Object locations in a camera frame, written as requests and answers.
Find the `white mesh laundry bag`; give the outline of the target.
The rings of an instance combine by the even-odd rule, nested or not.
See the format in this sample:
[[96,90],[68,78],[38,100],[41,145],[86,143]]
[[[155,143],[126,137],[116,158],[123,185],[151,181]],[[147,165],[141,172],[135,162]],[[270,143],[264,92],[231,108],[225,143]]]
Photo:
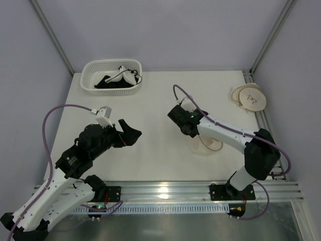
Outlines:
[[223,142],[214,138],[197,135],[194,138],[186,137],[186,144],[189,150],[199,156],[210,156],[222,150]]

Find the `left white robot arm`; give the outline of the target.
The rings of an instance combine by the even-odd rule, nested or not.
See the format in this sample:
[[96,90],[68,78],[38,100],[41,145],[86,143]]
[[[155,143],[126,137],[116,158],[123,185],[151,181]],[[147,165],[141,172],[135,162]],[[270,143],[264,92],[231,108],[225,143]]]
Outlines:
[[105,198],[108,187],[96,175],[67,196],[61,194],[93,166],[93,161],[110,148],[122,148],[136,143],[142,132],[131,128],[123,119],[118,131],[114,125],[91,124],[64,151],[47,181],[30,200],[14,213],[5,213],[1,223],[10,231],[10,239],[45,240],[49,231],[74,208],[91,200]]

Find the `white bra with black straps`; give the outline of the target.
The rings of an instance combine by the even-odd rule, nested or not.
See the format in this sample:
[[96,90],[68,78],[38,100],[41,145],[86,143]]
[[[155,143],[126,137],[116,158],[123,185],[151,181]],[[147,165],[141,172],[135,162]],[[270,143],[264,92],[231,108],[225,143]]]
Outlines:
[[133,69],[125,68],[124,66],[120,66],[118,68],[118,73],[112,77],[109,77],[104,82],[105,83],[113,83],[120,82],[122,79],[125,80],[126,83],[130,85],[140,84],[142,81],[142,77],[139,75],[138,71]]

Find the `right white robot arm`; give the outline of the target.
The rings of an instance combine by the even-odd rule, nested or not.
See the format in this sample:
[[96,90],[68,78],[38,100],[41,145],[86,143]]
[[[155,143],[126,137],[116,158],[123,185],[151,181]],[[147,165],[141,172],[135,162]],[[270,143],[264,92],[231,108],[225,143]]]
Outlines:
[[198,109],[190,112],[179,104],[168,113],[168,117],[184,135],[211,137],[244,155],[244,166],[240,170],[233,173],[224,185],[213,185],[213,200],[240,200],[242,197],[254,200],[250,193],[251,184],[256,180],[264,181],[280,159],[280,151],[265,129],[247,134],[241,129],[224,128],[217,121],[211,121],[207,112]]

